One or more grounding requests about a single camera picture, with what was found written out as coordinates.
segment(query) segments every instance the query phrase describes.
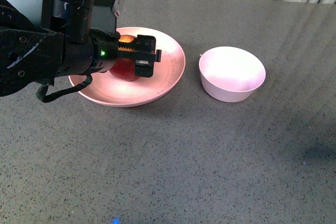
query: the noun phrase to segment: speckled countertop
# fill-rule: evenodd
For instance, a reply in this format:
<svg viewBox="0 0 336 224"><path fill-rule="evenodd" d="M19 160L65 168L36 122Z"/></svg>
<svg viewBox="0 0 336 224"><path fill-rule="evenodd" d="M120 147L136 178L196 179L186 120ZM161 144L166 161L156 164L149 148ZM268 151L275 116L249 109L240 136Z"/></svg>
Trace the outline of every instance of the speckled countertop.
<svg viewBox="0 0 336 224"><path fill-rule="evenodd" d="M37 84L0 98L0 223L335 223L336 6L126 0L119 27L160 30L186 54L162 98L111 108ZM264 64L240 103L203 90L200 54ZM69 87L67 78L56 89Z"/></svg>

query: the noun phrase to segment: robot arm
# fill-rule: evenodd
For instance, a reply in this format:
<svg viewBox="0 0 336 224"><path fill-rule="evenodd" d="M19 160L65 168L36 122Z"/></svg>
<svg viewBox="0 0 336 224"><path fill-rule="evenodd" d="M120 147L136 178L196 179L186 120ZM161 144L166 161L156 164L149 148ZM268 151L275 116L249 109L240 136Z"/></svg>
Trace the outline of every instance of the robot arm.
<svg viewBox="0 0 336 224"><path fill-rule="evenodd" d="M161 59L155 37L119 42L117 17L123 0L0 0L0 97L41 83L43 102L79 91L91 74L106 72L117 57L131 58L135 75L151 77ZM132 48L132 52L123 51ZM46 95L56 77L79 74L85 82Z"/></svg>

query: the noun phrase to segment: screw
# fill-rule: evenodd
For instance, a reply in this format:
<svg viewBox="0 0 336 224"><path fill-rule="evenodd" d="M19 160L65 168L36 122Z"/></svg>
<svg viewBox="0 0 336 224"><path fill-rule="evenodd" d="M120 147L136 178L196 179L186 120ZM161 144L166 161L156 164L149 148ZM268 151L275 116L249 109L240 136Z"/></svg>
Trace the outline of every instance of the screw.
<svg viewBox="0 0 336 224"><path fill-rule="evenodd" d="M28 41L27 37L25 37L25 36L21 36L19 40L20 40L21 44L26 44L27 41Z"/></svg>
<svg viewBox="0 0 336 224"><path fill-rule="evenodd" d="M8 18L8 19L12 18L11 14L7 11L3 11L1 14L2 14L2 16L4 16L4 18Z"/></svg>
<svg viewBox="0 0 336 224"><path fill-rule="evenodd" d="M17 73L17 75L22 78L23 76L26 75L26 72L24 70L20 70L19 73Z"/></svg>

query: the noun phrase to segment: pink bowl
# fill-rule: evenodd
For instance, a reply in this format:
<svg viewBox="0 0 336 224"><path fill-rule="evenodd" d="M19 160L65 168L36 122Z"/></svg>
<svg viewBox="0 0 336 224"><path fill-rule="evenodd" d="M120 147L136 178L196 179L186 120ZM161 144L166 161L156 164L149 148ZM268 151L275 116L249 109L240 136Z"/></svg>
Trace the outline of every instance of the pink bowl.
<svg viewBox="0 0 336 224"><path fill-rule="evenodd" d="M223 102L248 98L264 82L266 71L253 54L235 47L216 47L199 61L205 91Z"/></svg>

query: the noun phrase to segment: orange object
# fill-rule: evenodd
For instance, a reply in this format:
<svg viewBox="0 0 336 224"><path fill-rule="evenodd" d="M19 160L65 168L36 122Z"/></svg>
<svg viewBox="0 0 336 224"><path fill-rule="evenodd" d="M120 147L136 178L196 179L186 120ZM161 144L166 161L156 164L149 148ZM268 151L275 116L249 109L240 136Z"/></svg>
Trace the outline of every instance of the orange object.
<svg viewBox="0 0 336 224"><path fill-rule="evenodd" d="M119 41L120 42L131 42L135 39L135 36L132 35L121 35ZM129 48L119 48L119 50L123 51L133 51ZM135 72L135 65L132 59L125 59L125 58L117 58L113 67L109 70L110 73L123 81L135 81L140 78L140 76L136 76Z"/></svg>

